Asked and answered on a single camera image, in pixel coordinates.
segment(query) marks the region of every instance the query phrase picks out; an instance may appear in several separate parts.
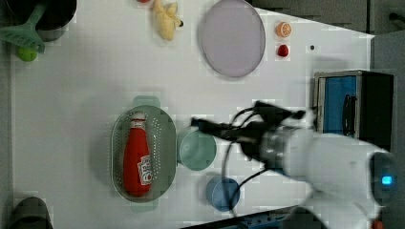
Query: blue cup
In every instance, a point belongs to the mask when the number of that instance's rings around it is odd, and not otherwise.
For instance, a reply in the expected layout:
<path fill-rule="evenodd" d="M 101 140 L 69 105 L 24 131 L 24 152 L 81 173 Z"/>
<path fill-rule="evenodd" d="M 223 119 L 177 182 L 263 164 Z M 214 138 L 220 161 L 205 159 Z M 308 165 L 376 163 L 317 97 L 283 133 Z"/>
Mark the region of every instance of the blue cup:
<path fill-rule="evenodd" d="M 239 184 L 232 178 L 228 177 L 213 177 L 206 185 L 205 194 L 208 202 L 218 211 L 227 212 L 233 209 L 239 201 L 241 191 L 238 190 Z M 229 198 L 232 198 L 234 193 L 234 199 L 232 199 L 230 205 L 228 199 L 226 199 L 225 192 L 228 192 Z"/>

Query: ketchup bottle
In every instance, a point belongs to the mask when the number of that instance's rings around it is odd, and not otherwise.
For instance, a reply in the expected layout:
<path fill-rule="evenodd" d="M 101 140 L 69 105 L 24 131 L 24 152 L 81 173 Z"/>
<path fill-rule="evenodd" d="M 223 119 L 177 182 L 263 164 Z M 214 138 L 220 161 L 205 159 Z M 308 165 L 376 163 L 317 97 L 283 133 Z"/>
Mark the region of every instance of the ketchup bottle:
<path fill-rule="evenodd" d="M 145 131 L 145 114 L 132 115 L 131 130 L 124 153 L 124 188 L 132 196 L 149 192 L 152 166 Z"/>

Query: bottle cap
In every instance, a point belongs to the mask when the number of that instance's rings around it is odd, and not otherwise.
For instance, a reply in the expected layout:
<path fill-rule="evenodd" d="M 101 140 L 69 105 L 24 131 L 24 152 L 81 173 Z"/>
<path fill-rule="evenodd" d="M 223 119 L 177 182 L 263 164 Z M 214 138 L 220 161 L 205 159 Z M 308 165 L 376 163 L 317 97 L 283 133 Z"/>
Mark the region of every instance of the bottle cap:
<path fill-rule="evenodd" d="M 145 115 L 145 113 L 142 113 L 142 112 L 137 112 L 135 114 L 132 114 L 132 117 L 131 117 L 131 119 L 145 119 L 145 118 L 146 118 L 146 115 Z"/>

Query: blue light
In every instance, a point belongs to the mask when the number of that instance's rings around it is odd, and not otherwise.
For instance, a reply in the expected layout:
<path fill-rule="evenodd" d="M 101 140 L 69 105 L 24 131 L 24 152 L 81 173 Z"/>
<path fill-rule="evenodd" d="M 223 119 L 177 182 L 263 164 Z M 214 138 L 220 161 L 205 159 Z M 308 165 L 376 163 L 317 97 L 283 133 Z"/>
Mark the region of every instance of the blue light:
<path fill-rule="evenodd" d="M 382 184 L 384 185 L 391 185 L 393 183 L 393 177 L 391 176 L 384 176 L 381 179 Z"/>

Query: yellow toy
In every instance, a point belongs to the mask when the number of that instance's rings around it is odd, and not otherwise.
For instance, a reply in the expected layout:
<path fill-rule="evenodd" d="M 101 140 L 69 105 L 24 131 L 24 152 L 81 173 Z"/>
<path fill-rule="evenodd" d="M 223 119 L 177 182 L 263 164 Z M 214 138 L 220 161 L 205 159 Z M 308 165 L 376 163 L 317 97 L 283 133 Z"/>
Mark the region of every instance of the yellow toy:
<path fill-rule="evenodd" d="M 178 5 L 172 3 L 165 8 L 161 4 L 161 0 L 156 0 L 153 11 L 158 20 L 158 30 L 160 36 L 168 41 L 173 40 L 177 27 L 182 27 L 182 21 L 176 16 Z"/>

